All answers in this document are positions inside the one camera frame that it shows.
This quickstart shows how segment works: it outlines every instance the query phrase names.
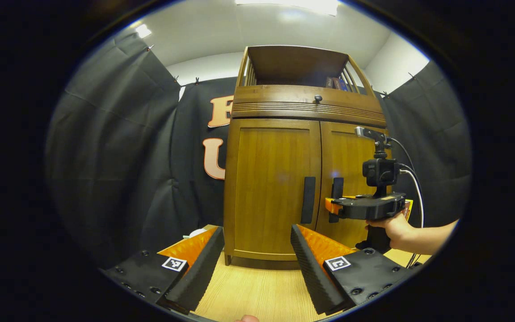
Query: ceiling light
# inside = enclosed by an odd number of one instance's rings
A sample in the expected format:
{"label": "ceiling light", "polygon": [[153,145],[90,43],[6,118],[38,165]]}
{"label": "ceiling light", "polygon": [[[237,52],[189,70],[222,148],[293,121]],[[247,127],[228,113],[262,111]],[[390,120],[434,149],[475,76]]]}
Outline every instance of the ceiling light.
{"label": "ceiling light", "polygon": [[147,25],[139,25],[135,30],[139,33],[140,38],[144,38],[152,33],[152,31],[148,30]]}
{"label": "ceiling light", "polygon": [[337,15],[337,0],[236,0],[236,4],[282,4],[307,8],[315,12]]}

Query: black handle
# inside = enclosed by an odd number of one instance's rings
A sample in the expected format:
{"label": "black handle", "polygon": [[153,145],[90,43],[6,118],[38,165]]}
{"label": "black handle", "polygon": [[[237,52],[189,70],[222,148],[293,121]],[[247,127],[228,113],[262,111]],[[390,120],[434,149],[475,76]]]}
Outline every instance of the black handle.
{"label": "black handle", "polygon": [[[343,178],[333,178],[333,184],[331,185],[331,198],[339,199],[343,196]],[[329,212],[329,222],[331,224],[339,222],[339,217]]]}
{"label": "black handle", "polygon": [[357,249],[373,248],[381,254],[391,250],[391,239],[387,236],[384,228],[368,227],[367,240],[355,245]]}
{"label": "black handle", "polygon": [[300,224],[311,224],[313,204],[315,203],[315,177],[305,177],[303,182],[303,205]]}

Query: cabinet door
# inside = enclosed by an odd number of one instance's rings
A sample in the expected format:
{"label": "cabinet door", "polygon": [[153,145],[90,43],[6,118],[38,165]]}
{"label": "cabinet door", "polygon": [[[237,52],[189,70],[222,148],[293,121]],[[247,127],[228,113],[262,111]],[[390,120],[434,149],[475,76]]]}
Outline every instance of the cabinet door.
{"label": "cabinet door", "polygon": [[[344,178],[343,195],[374,194],[376,187],[367,186],[362,174],[365,161],[373,158],[375,142],[358,137],[353,124],[321,122],[321,149],[323,170],[321,179],[321,205],[317,216],[316,231],[339,243],[354,248],[355,244],[367,238],[364,220],[340,219],[329,222],[329,211],[325,209],[325,198],[331,197],[333,178]],[[388,134],[386,130],[371,128]],[[390,157],[390,150],[385,150]]]}
{"label": "cabinet door", "polygon": [[233,119],[224,191],[226,254],[295,260],[292,224],[302,217],[305,177],[315,177],[315,229],[321,189],[319,122]]}

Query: white wall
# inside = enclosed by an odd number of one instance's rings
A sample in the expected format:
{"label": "white wall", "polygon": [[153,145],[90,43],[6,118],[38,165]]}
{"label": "white wall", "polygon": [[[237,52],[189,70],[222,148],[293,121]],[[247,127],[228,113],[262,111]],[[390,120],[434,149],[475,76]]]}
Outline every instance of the white wall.
{"label": "white wall", "polygon": [[428,57],[398,34],[392,33],[365,68],[372,88],[390,93],[411,79],[429,62]]}
{"label": "white wall", "polygon": [[[243,55],[243,51],[237,53],[211,55],[170,65],[167,66],[166,69],[168,69],[172,76],[178,76],[178,83],[180,85],[186,85],[195,82],[196,77],[198,77],[199,81],[222,79],[225,77],[237,77]],[[359,76],[357,76],[349,64],[347,65],[349,66],[349,71],[351,72],[357,86],[363,87]],[[361,69],[361,71],[363,71],[366,78],[372,84],[371,78],[367,75],[367,72],[363,69]],[[180,89],[179,99],[182,98],[183,93],[184,87]]]}

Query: orange letter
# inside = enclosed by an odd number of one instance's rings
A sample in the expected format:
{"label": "orange letter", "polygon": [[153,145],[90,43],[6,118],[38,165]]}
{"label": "orange letter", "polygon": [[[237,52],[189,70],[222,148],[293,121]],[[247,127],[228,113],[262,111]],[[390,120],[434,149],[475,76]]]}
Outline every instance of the orange letter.
{"label": "orange letter", "polygon": [[232,112],[231,102],[233,101],[233,95],[216,97],[210,100],[212,103],[212,120],[208,122],[208,127],[220,127],[229,124],[229,118],[226,117],[227,112]]}
{"label": "orange letter", "polygon": [[223,142],[222,139],[217,138],[202,141],[202,144],[206,147],[204,150],[204,170],[210,177],[218,180],[225,178],[225,169],[218,165],[218,152]]}

